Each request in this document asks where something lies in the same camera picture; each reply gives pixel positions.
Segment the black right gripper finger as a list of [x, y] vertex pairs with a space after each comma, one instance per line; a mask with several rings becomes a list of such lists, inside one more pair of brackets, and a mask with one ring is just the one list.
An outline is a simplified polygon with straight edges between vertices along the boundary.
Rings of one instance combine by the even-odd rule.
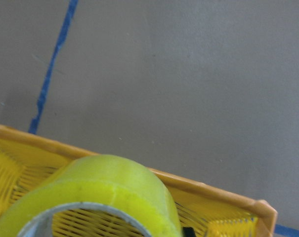
[[184, 237], [196, 237], [193, 227], [183, 227], [183, 236]]

